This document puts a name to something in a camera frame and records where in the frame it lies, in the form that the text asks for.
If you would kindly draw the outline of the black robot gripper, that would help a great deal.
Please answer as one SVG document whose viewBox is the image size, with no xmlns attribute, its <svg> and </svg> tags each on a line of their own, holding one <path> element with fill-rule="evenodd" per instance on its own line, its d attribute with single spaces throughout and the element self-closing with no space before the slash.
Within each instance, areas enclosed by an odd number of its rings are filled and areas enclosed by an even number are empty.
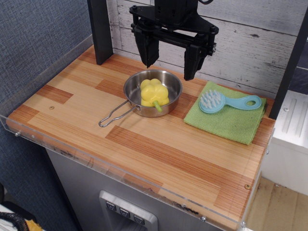
<svg viewBox="0 0 308 231">
<path fill-rule="evenodd" d="M 147 68 L 159 58 L 159 41 L 186 48 L 184 79 L 192 80 L 216 48 L 218 27 L 202 18 L 198 0 L 156 0 L 153 6 L 130 7 L 141 61 Z"/>
</svg>

